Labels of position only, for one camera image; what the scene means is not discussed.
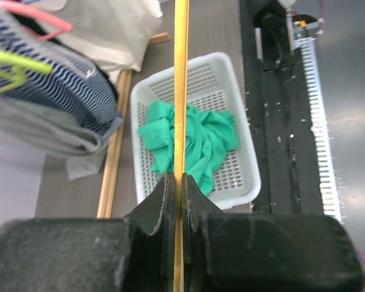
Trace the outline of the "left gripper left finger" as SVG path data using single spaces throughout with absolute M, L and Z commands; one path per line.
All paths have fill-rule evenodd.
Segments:
M 0 226 L 0 291 L 172 291 L 176 182 L 161 175 L 123 218 Z

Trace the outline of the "green tank top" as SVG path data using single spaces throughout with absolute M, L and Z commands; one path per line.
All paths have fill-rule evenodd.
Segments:
M 175 106 L 162 101 L 150 104 L 147 120 L 138 129 L 145 149 L 154 157 L 152 172 L 174 171 Z M 193 177 L 204 195 L 215 186 L 214 173 L 224 164 L 228 152 L 240 141 L 230 111 L 202 111 L 187 106 L 185 172 Z

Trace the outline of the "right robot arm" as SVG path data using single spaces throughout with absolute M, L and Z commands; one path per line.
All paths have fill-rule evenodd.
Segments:
M 259 60 L 265 72 L 294 63 L 294 46 L 287 12 L 279 1 L 255 1 L 252 18 L 258 30 Z

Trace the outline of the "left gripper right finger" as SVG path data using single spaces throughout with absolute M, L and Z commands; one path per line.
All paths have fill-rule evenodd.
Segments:
M 326 215 L 227 213 L 182 178 L 186 291 L 363 291 L 344 227 Z

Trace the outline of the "yellow hanger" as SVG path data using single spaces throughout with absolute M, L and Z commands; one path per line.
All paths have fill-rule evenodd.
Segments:
M 173 290 L 184 291 L 182 178 L 186 157 L 187 57 L 189 42 L 189 0 L 175 1 L 174 101 L 175 138 L 174 174 L 176 180 L 176 226 Z

